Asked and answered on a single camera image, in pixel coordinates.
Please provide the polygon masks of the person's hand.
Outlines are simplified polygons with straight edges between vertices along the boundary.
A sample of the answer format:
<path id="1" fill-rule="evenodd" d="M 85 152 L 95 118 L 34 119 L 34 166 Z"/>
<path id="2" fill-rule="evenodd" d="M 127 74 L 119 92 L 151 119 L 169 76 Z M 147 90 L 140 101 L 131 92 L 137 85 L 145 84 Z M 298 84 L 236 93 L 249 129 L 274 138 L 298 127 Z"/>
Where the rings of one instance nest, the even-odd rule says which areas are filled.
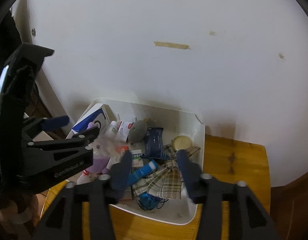
<path id="1" fill-rule="evenodd" d="M 39 202 L 36 195 L 26 197 L 26 209 L 18 213 L 18 207 L 15 202 L 0 210 L 0 223 L 8 232 L 13 232 L 17 227 L 24 228 L 23 223 L 32 222 L 34 226 L 40 220 Z"/>

